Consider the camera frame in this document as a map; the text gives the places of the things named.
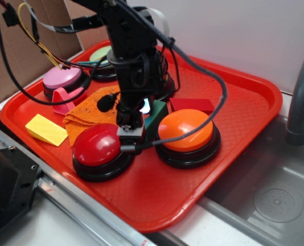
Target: orange cloth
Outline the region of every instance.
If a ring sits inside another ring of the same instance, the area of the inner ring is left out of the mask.
[[[97,102],[105,95],[119,92],[119,86],[103,87],[86,100],[77,105],[73,110],[69,111],[63,123],[69,136],[70,146],[73,146],[76,138],[87,128],[100,123],[111,123],[116,125],[117,110],[116,104],[114,107],[103,113],[97,108]]]

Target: green block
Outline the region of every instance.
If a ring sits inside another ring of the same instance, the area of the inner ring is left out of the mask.
[[[158,126],[166,115],[168,115],[167,103],[154,100],[150,116],[145,119],[146,141],[153,141],[156,138]]]

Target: cardboard box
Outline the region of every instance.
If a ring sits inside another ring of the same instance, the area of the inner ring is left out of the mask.
[[[71,0],[64,0],[64,2],[66,3],[66,7],[71,19],[79,18],[82,16],[92,16],[96,14],[94,11],[91,11],[77,3],[74,3]],[[105,27],[84,30],[82,32],[78,32],[77,35],[84,50],[108,39]]]
[[[9,3],[17,11],[22,0],[10,0]],[[71,19],[63,1],[29,0],[38,19],[48,25],[69,25]],[[40,52],[40,49],[22,32],[19,26],[7,27],[0,5],[0,26],[4,47],[11,70],[21,84],[26,86],[53,67],[52,63]],[[26,7],[21,10],[21,17],[31,32],[30,13]],[[40,41],[56,56],[67,59],[82,50],[76,34],[52,32],[38,24]],[[17,92],[17,87],[10,79],[4,66],[0,52],[0,103]]]

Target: pink clip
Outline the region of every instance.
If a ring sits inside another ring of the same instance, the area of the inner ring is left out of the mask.
[[[77,90],[74,90],[73,92],[68,94],[63,87],[60,87],[53,91],[52,102],[57,103],[60,101],[68,100],[68,99],[78,95],[83,89],[84,89],[83,87],[80,87]],[[84,93],[79,98],[75,99],[74,101],[71,101],[71,102],[68,102],[68,103],[62,104],[62,105],[54,105],[54,106],[52,106],[52,108],[53,108],[54,112],[56,112],[58,114],[66,115],[70,110],[75,108],[75,103],[76,104],[80,103],[86,97],[87,97],[87,91],[84,91]]]

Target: stainless steel sink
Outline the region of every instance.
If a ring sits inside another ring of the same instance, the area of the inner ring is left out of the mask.
[[[304,146],[285,142],[285,125],[274,119],[199,205],[261,243],[304,245]]]

